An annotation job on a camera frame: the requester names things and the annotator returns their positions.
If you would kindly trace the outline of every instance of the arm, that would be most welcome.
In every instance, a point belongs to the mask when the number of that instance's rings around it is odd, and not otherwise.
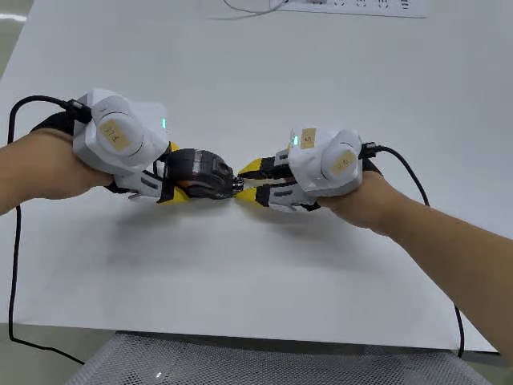
[[[70,136],[45,128],[0,148],[0,215],[32,198],[75,197],[112,182],[82,163],[71,143]]]
[[[426,207],[365,172],[359,190],[320,202],[396,241],[513,363],[513,241]]]

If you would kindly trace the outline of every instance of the black wire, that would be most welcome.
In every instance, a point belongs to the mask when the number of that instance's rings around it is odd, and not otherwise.
[[[415,184],[417,185],[418,191],[420,191],[420,194],[422,195],[422,199],[424,200],[424,205],[430,206],[430,202],[427,199],[426,191],[424,191],[424,188],[422,187],[420,181],[418,180],[417,176],[415,175],[414,170],[410,167],[408,162],[406,162],[406,159],[399,154],[397,151],[395,151],[392,148],[386,147],[386,146],[376,146],[374,148],[375,152],[388,152],[389,154],[392,154],[396,158],[399,159],[399,161],[402,163],[402,165],[406,168],[406,171],[410,174],[411,179],[414,180]],[[458,320],[458,329],[459,329],[459,349],[458,349],[458,357],[462,358],[463,352],[465,351],[465,330],[463,329],[463,321],[462,321],[462,315],[459,310],[459,308],[454,305],[454,311],[456,312],[456,319]]]
[[[16,124],[16,114],[18,113],[18,110],[23,107],[25,104],[28,104],[30,102],[48,102],[57,104],[58,106],[67,109],[67,102],[51,98],[49,96],[42,96],[42,95],[34,95],[29,96],[28,98],[22,99],[19,102],[17,102],[13,109],[10,110],[9,115],[9,131],[7,134],[7,144],[10,144],[14,141],[14,126]],[[35,349],[39,349],[42,351],[53,351],[54,353],[57,353],[58,355],[61,355],[63,357],[66,357],[67,359],[70,359],[72,361],[75,361],[76,363],[84,364],[85,362],[77,359],[76,357],[73,357],[72,355],[69,355],[68,353],[64,351],[60,351],[59,349],[56,349],[54,347],[50,346],[42,346],[38,345],[36,343],[24,341],[20,338],[16,338],[14,336],[14,303],[16,300],[16,285],[18,283],[18,255],[19,255],[19,242],[22,234],[22,207],[20,205],[16,206],[16,233],[14,236],[14,252],[13,252],[13,273],[10,283],[10,297],[9,297],[9,340],[12,342],[16,342],[28,347],[33,347]]]

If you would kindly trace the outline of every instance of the gray mesh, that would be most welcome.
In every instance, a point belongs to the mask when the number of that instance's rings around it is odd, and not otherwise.
[[[117,334],[67,384],[488,384],[450,352],[354,349],[313,355]]]

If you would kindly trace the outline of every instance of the handwritten label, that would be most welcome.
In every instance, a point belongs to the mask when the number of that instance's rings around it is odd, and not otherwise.
[[[347,150],[335,160],[335,163],[333,163],[333,166],[331,166],[329,170],[334,175],[341,175],[355,160],[356,155],[350,150]]]
[[[315,146],[316,130],[316,128],[303,128],[303,132],[301,133],[301,150]]]
[[[128,140],[123,129],[114,120],[108,120],[100,126],[99,130],[116,151],[123,151],[131,146],[131,141]]]

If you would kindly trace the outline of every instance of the white cable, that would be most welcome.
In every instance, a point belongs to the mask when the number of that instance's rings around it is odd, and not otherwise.
[[[233,6],[228,2],[228,0],[222,0],[223,3],[228,6],[229,8],[232,8],[233,10],[237,10],[239,12],[245,12],[250,15],[241,16],[239,18],[251,18],[253,16],[260,16],[262,14],[270,14],[271,12],[274,12],[275,10],[279,10],[286,2],[289,2],[289,0],[282,0],[277,5],[275,5],[270,10],[262,10],[262,11],[256,11],[256,10],[245,10],[244,8],[239,8],[237,6]]]

